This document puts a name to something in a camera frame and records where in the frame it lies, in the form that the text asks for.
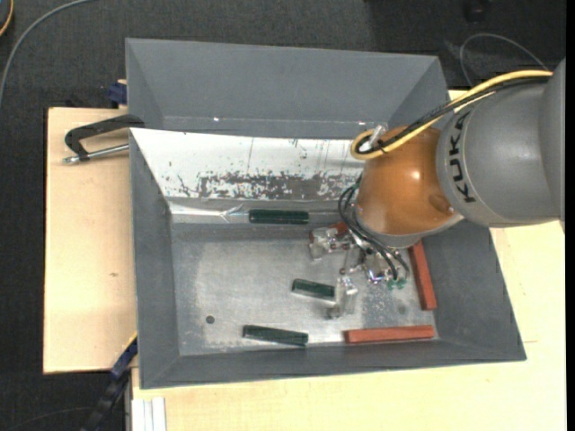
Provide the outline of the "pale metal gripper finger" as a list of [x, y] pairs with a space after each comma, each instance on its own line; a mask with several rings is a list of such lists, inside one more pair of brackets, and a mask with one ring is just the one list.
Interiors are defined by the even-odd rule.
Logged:
[[313, 229], [309, 234], [309, 241], [312, 259], [321, 259], [324, 255], [338, 249], [338, 230], [335, 227]]
[[334, 289], [332, 306], [327, 310], [330, 319], [339, 319], [355, 312], [358, 288], [350, 277], [339, 277]]

